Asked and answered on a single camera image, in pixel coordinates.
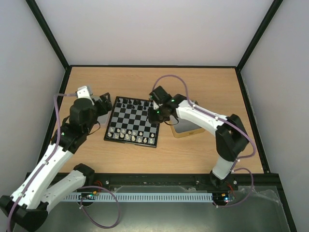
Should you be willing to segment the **black and grey chessboard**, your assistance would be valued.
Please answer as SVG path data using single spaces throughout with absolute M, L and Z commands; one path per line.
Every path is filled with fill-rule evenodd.
M 147 110 L 144 111 L 138 110 L 139 105 L 134 104 L 134 100 L 139 101 L 139 105 L 144 107 L 144 103 L 148 102 L 149 105 L 146 106 Z M 156 148 L 158 135 L 159 135 L 159 124 L 151 124 L 148 121 L 148 108 L 150 107 L 150 100 L 129 98 L 129 97 L 121 97 L 117 96 L 115 98 L 115 102 L 112 108 L 111 116 L 107 125 L 107 129 L 104 135 L 104 140 L 109 142 L 118 142 L 118 143 L 129 143 L 134 145 L 141 145 Z M 108 137 L 109 129 L 113 128 L 113 132 L 111 132 L 112 137 Z M 129 134 L 129 139 L 125 138 L 125 135 L 128 134 L 128 131 L 135 131 L 136 135 Z M 136 140 L 131 141 L 131 136 L 135 136 Z M 154 143 L 150 144 L 149 139 L 153 139 Z

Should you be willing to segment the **gold metal tin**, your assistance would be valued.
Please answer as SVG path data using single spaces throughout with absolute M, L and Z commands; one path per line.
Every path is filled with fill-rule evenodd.
M 170 116 L 169 121 L 171 131 L 175 138 L 183 138 L 199 133 L 203 133 L 205 130 L 200 126 L 184 119 L 175 118 L 174 116 Z

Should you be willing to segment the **metal base plate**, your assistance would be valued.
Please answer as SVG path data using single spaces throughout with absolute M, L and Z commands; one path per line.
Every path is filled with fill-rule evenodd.
M 121 187 L 115 193 L 207 193 L 181 187 Z M 41 232 L 288 232 L 274 188 L 241 186 L 212 203 L 60 202 Z

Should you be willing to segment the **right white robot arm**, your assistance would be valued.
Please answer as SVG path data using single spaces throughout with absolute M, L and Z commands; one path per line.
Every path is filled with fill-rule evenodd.
M 222 189 L 227 184 L 227 177 L 232 172 L 237 156 L 249 143 L 239 116 L 224 116 L 208 111 L 186 96 L 171 96 L 161 86 L 150 92 L 149 100 L 153 103 L 148 110 L 150 123 L 166 123 L 172 116 L 176 120 L 189 121 L 215 137 L 219 158 L 210 172 L 210 182 L 215 189 Z

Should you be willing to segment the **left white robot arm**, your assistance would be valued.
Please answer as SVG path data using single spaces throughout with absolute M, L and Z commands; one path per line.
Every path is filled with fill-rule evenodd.
M 12 222 L 29 232 L 36 231 L 65 196 L 79 188 L 92 187 L 95 171 L 82 163 L 51 185 L 61 167 L 86 141 L 98 117 L 112 109 L 109 93 L 94 98 L 87 90 L 79 90 L 72 96 L 76 99 L 64 120 L 59 116 L 58 95 L 54 96 L 57 130 L 45 154 L 16 191 L 0 198 L 0 208 L 8 218 L 7 231 L 11 231 Z

